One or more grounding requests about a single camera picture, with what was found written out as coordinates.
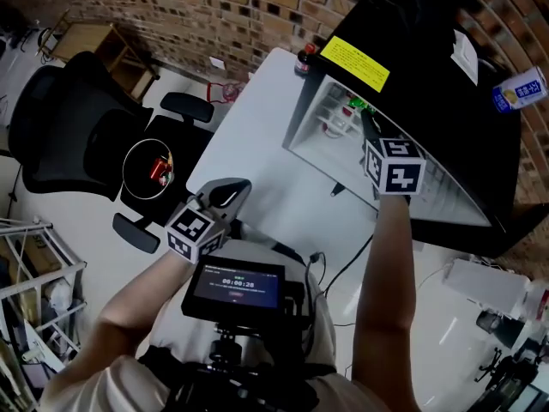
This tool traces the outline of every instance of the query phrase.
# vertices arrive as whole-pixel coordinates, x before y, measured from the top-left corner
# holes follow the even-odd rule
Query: white shirt
[[[305,280],[305,267],[302,264],[262,245],[230,240],[216,255],[256,263],[284,265],[287,280]],[[315,298],[320,289],[312,276],[310,283],[312,297]],[[214,323],[187,318],[181,313],[181,302],[187,287],[188,283],[163,306],[154,322],[150,344],[169,348],[172,355],[182,362],[209,362],[211,342],[218,339],[219,334],[214,330]],[[307,301],[304,312],[307,312]],[[267,351],[256,339],[238,337],[237,342],[243,347],[243,365],[255,366],[262,361],[272,363]],[[315,342],[306,362],[335,366],[335,331],[327,302],[323,297],[317,300]],[[371,391],[338,373],[317,377],[308,383],[315,389],[319,399],[315,412],[388,411],[383,402]],[[48,399],[47,403],[41,404],[41,410],[160,412],[166,404],[168,395],[169,390],[148,368],[132,357],[122,356],[90,379]]]

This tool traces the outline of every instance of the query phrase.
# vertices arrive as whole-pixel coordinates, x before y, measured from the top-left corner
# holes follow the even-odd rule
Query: timer display
[[[219,302],[277,308],[278,291],[277,275],[205,265],[194,295]]]

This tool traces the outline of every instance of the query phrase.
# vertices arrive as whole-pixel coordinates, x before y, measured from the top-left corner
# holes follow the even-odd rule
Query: can
[[[151,180],[158,180],[161,177],[162,173],[168,170],[172,170],[170,165],[168,165],[168,162],[160,157],[157,157],[154,161],[153,167],[151,168],[149,177],[151,178]]]
[[[492,89],[492,99],[501,113],[529,106],[546,96],[546,78],[537,66],[503,81]]]

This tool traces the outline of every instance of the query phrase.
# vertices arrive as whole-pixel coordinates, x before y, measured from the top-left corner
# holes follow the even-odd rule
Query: brick wall
[[[322,45],[356,0],[7,1],[45,24],[66,8],[74,19],[115,21],[155,58],[214,73],[211,55],[226,61],[223,76],[246,81],[273,47]],[[515,72],[539,65],[549,79],[549,0],[469,0],[459,21],[501,64]],[[523,110],[517,204],[549,202],[548,125],[549,100]],[[532,243],[549,258],[549,222],[510,258],[522,258]]]

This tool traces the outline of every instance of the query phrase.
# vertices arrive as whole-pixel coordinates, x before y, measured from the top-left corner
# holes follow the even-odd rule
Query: cardboard box
[[[39,276],[61,269],[57,257],[39,235],[27,237],[25,253]]]
[[[11,279],[12,284],[17,282],[17,265],[18,262],[15,259],[14,255],[11,253],[11,250],[8,247],[8,243],[4,238],[0,239],[0,256],[4,257],[9,262],[8,272],[9,278]],[[26,281],[27,276],[24,272],[21,272],[20,282]],[[22,293],[19,293],[19,305],[21,307],[21,313],[23,317],[31,325],[36,325],[38,323],[38,311],[36,306],[36,290],[31,288]]]

